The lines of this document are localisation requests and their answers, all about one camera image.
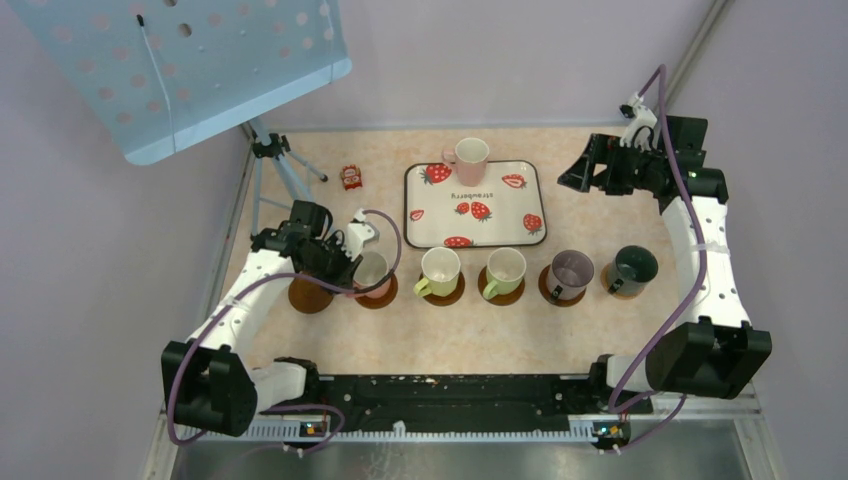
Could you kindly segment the pale pink mug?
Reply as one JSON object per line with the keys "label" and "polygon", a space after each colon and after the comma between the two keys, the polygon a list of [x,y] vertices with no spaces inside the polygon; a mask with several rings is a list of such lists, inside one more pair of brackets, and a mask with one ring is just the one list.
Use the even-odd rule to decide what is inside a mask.
{"label": "pale pink mug", "polygon": [[442,160],[467,187],[479,185],[486,172],[490,147],[482,139],[468,137],[442,152]]}

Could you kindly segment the woven rattan coaster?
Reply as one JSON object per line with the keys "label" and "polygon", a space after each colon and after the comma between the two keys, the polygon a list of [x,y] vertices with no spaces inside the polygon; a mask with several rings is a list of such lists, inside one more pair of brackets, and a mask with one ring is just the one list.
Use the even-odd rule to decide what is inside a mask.
{"label": "woven rattan coaster", "polygon": [[638,298],[644,292],[644,289],[638,290],[635,293],[626,293],[626,294],[622,294],[620,291],[616,291],[616,292],[611,291],[612,281],[610,281],[608,279],[608,277],[609,277],[609,274],[611,273],[612,266],[613,266],[612,263],[608,263],[607,265],[604,266],[604,268],[602,269],[602,272],[601,272],[601,283],[602,283],[602,286],[604,287],[604,289],[607,291],[607,293],[609,295],[611,295],[612,297],[619,299],[619,300],[633,300],[635,298]]}

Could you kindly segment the dark green mug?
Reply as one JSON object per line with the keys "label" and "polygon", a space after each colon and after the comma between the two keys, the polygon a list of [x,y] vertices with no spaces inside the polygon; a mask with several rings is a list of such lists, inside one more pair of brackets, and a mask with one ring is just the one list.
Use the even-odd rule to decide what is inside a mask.
{"label": "dark green mug", "polygon": [[611,291],[620,291],[622,294],[645,289],[659,271],[654,254],[638,245],[623,247],[611,263],[613,266],[608,277],[612,281]]}

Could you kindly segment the strawberry enamel tray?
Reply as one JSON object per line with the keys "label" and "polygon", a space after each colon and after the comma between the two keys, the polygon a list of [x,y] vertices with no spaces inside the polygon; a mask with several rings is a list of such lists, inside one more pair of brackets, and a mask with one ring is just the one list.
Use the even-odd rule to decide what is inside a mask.
{"label": "strawberry enamel tray", "polygon": [[418,249],[535,246],[547,237],[538,172],[526,160],[489,163],[474,187],[444,164],[415,164],[405,173],[404,210],[404,240]]}

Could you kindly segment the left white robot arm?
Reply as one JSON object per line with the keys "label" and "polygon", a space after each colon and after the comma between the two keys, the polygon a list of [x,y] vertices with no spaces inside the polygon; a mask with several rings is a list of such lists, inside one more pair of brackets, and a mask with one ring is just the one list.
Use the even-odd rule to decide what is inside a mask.
{"label": "left white robot arm", "polygon": [[179,425],[201,432],[242,435],[254,416],[285,402],[297,413],[319,404],[315,363],[282,357],[251,370],[244,357],[271,306],[294,280],[322,293],[350,293],[353,273],[376,228],[358,209],[343,229],[330,211],[295,201],[288,219],[252,238],[237,280],[210,317],[185,341],[172,341],[161,355],[169,433]]}

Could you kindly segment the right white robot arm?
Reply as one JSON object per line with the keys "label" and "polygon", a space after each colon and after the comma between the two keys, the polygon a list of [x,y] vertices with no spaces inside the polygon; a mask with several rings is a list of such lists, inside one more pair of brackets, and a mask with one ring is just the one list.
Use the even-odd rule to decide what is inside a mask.
{"label": "right white robot arm", "polygon": [[664,146],[646,150],[593,133],[558,178],[579,192],[650,192],[675,256],[681,304],[639,354],[599,358],[605,373],[588,382],[586,397],[600,412],[614,411],[627,392],[734,399],[772,352],[770,333],[752,326],[736,287],[726,237],[726,178],[704,165],[708,123],[672,116],[668,125],[670,154]]}

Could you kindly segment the light green mug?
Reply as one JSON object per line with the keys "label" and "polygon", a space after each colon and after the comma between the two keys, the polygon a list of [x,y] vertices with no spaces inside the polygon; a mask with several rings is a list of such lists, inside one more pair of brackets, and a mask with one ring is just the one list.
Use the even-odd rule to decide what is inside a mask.
{"label": "light green mug", "polygon": [[526,269],[526,259],[518,250],[509,247],[495,250],[487,260],[482,296],[492,300],[512,294],[524,280]]}

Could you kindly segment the yellow green mug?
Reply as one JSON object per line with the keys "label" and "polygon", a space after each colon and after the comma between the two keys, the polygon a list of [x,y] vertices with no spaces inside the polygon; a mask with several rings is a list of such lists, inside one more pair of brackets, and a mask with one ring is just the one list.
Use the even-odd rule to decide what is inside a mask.
{"label": "yellow green mug", "polygon": [[414,285],[413,292],[419,297],[447,297],[457,288],[461,261],[454,250],[435,247],[423,255],[421,270],[423,277]]}

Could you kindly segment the salmon pink mug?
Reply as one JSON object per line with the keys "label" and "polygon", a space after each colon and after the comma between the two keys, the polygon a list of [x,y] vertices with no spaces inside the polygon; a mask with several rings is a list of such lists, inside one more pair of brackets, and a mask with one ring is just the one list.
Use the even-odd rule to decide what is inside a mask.
{"label": "salmon pink mug", "polygon": [[[362,290],[374,286],[388,273],[388,271],[388,261],[382,254],[375,251],[363,252],[362,261],[353,275],[354,287],[357,290]],[[379,288],[365,293],[363,297],[369,299],[382,298],[388,293],[390,286],[391,281],[388,280]]]}

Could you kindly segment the purple mug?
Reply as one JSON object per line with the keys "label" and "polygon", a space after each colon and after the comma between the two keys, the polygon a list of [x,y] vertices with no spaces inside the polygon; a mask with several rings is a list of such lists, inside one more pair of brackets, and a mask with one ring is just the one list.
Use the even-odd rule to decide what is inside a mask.
{"label": "purple mug", "polygon": [[555,295],[557,287],[562,288],[564,298],[573,298],[594,277],[595,268],[592,260],[583,252],[564,250],[557,253],[551,264],[551,272],[547,279],[547,287]]}

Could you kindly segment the brown wooden coaster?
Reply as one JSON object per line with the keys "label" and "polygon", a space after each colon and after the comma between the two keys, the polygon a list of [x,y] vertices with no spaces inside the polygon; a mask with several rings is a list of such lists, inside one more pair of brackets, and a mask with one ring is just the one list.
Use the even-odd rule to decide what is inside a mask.
{"label": "brown wooden coaster", "polygon": [[549,304],[560,308],[571,307],[578,304],[585,297],[585,288],[580,290],[578,294],[573,298],[566,299],[562,295],[562,288],[557,287],[556,291],[558,292],[558,294],[555,295],[553,291],[549,290],[547,287],[547,279],[550,272],[551,266],[545,266],[544,269],[540,272],[537,283],[540,294]]}
{"label": "brown wooden coaster", "polygon": [[458,275],[457,286],[455,290],[447,296],[438,296],[432,292],[430,288],[430,283],[427,282],[427,278],[424,274],[420,275],[419,282],[417,285],[422,284],[423,288],[417,293],[420,298],[423,298],[429,304],[438,306],[438,307],[446,307],[455,304],[458,302],[465,292],[466,281],[465,276],[462,272]]}
{"label": "brown wooden coaster", "polygon": [[302,314],[316,314],[325,310],[333,301],[332,292],[320,285],[294,279],[288,288],[290,305]]}
{"label": "brown wooden coaster", "polygon": [[362,307],[367,309],[381,309],[392,303],[392,301],[396,298],[398,290],[399,290],[399,282],[397,280],[397,276],[392,274],[390,281],[386,283],[388,286],[387,292],[379,297],[379,298],[371,298],[367,296],[360,296],[355,299],[355,301]]}
{"label": "brown wooden coaster", "polygon": [[521,281],[521,283],[518,285],[518,287],[513,292],[511,292],[509,294],[494,295],[492,298],[486,298],[484,296],[484,290],[485,290],[486,286],[488,285],[486,273],[487,273],[487,270],[486,270],[485,267],[483,267],[478,274],[477,289],[478,289],[478,292],[481,295],[481,297],[486,302],[488,302],[489,304],[492,304],[492,305],[495,305],[495,306],[509,306],[509,305],[516,303],[521,298],[521,296],[523,295],[523,293],[525,291],[525,286],[526,286],[526,280],[525,279],[523,279]]}

